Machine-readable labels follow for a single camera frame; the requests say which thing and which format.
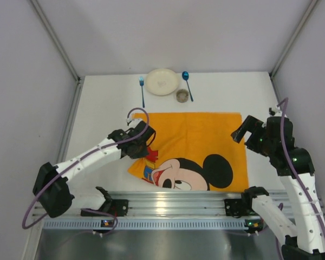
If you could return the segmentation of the orange Mickey Mouse cloth placemat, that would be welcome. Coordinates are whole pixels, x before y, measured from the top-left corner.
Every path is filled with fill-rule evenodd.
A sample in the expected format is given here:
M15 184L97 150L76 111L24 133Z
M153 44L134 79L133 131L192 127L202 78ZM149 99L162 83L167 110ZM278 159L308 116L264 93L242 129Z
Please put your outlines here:
M249 186L246 151L231 137L241 123L239 113L151 113L156 135L128 172L166 189L242 192Z

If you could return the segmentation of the small speckled stone cup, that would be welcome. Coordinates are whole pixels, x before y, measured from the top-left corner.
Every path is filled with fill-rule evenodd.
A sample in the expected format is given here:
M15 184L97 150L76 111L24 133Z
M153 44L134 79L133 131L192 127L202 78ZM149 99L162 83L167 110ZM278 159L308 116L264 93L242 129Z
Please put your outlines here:
M189 100L189 91L186 89L179 89L175 95L179 103L186 103Z

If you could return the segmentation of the cream round plate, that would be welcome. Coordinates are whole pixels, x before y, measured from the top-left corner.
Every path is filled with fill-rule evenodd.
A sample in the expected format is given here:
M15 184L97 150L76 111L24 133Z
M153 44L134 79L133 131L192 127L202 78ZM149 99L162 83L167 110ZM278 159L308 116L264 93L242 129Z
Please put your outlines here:
M180 84L177 73L170 69L155 69L149 72L145 78L145 88L148 92L157 96L165 96L173 93Z

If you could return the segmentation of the blue metallic spoon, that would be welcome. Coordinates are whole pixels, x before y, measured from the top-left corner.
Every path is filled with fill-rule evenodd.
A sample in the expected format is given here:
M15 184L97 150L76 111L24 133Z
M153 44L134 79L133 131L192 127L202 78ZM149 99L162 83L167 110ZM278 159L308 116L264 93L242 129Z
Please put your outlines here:
M188 89L189 96L190 96L190 100L193 102L194 98L193 98L193 95L192 95L192 92L191 92L191 89L190 89L190 85L189 85L189 73L187 71L182 72L182 78L186 82L187 89Z

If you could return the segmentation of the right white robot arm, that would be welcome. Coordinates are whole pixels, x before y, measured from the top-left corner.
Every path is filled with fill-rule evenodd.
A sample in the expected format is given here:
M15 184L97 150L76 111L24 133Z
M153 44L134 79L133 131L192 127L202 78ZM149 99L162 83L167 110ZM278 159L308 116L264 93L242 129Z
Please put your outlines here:
M281 245L283 259L325 259L325 219L315 187L315 169L310 154L295 145L293 123L271 116L266 122L249 115L231 134L264 157L276 170L287 193L294 221L276 206L263 187L250 187L241 194L246 209L259 215Z

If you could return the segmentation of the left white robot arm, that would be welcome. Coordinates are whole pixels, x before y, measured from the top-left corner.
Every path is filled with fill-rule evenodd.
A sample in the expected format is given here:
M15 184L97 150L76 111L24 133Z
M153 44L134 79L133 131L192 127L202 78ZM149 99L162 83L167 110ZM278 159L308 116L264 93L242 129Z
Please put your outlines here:
M133 120L130 128L114 130L98 145L56 165L45 163L39 169L33 194L50 218L70 209L80 209L83 216L108 212L112 199L101 186L82 192L79 185L102 166L124 157L140 159L148 155L148 141L156 131L142 120Z

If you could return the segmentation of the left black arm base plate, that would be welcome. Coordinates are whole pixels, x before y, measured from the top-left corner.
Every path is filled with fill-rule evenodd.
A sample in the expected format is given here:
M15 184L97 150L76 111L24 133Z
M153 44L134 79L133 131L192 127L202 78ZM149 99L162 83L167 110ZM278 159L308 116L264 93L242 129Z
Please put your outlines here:
M93 211L108 213L115 217L123 217L123 216L127 215L128 203L129 203L129 201L127 199L113 199L111 202L106 201L98 210L93 210ZM81 216L82 217L95 217L95 216L101 217L101 216L105 216L105 215L81 210Z

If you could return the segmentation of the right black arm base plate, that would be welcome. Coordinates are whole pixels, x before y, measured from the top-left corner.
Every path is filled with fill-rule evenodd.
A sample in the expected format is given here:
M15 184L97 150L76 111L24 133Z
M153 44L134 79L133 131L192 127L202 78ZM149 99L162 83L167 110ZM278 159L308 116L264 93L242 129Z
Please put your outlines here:
M241 199L225 199L225 214L228 217L241 218L253 214L253 211Z

